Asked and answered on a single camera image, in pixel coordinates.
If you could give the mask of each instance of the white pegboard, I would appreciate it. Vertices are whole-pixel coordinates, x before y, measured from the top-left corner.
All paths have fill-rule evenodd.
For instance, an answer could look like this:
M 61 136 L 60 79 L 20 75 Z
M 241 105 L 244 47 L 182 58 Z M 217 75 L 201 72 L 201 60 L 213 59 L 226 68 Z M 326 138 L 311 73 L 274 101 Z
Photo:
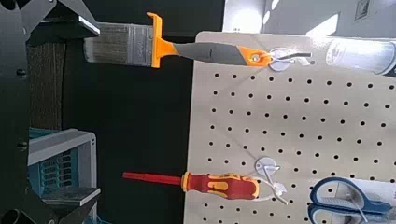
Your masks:
M 396 79 L 327 66 L 331 38 L 200 33 L 197 42 L 312 52 L 315 65 L 276 73 L 195 62 L 188 171 L 257 175 L 255 160 L 269 156 L 281 166 L 273 179 L 288 189 L 290 205 L 192 191 L 186 224 L 306 223 L 310 187 L 324 177 L 394 182 Z

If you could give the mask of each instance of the blue scissors handle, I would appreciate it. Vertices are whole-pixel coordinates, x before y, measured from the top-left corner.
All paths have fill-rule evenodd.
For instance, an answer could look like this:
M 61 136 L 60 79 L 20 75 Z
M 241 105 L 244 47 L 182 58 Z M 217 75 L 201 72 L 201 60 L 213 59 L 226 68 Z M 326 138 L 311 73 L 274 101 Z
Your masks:
M 332 219 L 343 220 L 343 224 L 360 224 L 364 222 L 359 212 L 323 207 L 312 203 L 308 206 L 308 215 L 313 224 L 320 223 L 317 221 L 317 214 L 321 212 L 331 213 Z M 388 223 L 388 217 L 385 214 L 366 213 L 365 216 L 369 223 Z
M 338 198 L 325 198 L 321 197 L 318 192 L 319 190 L 328 183 L 336 182 L 340 184 L 347 185 L 354 196 L 357 197 L 356 204 L 351 201 L 338 199 Z M 387 213 L 392 206 L 388 203 L 371 201 L 367 198 L 367 196 L 361 191 L 358 186 L 356 186 L 353 182 L 348 179 L 344 179 L 341 177 L 328 177 L 325 179 L 320 180 L 312 189 L 310 198 L 312 202 L 316 205 L 321 207 L 327 207 L 336 210 L 345 210 L 345 211 L 352 211 L 352 212 L 359 212 L 359 209 L 364 213 L 378 213 L 378 214 L 385 214 Z

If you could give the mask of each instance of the orange handle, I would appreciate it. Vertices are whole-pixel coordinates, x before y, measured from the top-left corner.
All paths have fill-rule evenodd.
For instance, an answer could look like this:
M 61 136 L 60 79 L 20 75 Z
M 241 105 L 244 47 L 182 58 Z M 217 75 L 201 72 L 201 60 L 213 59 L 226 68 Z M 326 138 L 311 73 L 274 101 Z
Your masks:
M 253 200 L 259 197 L 260 185 L 250 176 L 241 175 L 183 175 L 181 187 L 185 192 L 197 190 L 202 193 L 216 194 L 228 200 Z

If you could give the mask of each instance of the wall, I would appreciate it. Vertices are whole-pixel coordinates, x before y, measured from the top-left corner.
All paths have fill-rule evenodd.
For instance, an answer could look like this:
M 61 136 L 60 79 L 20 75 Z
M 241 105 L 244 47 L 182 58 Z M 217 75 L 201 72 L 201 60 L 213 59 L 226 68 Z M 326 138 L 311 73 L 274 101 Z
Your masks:
M 265 0 L 227 0 L 223 32 L 259 33 Z
M 340 13 L 334 35 L 396 37 L 396 27 L 392 25 L 396 19 L 396 0 L 371 0 L 368 17 L 360 21 L 355 21 L 357 2 L 358 0 L 280 0 L 263 27 L 263 32 L 305 35 L 330 16 Z

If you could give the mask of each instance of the clear plastic container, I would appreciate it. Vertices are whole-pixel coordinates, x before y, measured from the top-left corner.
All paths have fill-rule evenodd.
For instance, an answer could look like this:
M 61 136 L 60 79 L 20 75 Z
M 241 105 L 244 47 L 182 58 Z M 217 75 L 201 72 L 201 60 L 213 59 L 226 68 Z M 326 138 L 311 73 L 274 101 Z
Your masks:
M 385 75 L 395 66 L 395 57 L 396 46 L 393 42 L 337 39 L 327 51 L 326 63 Z

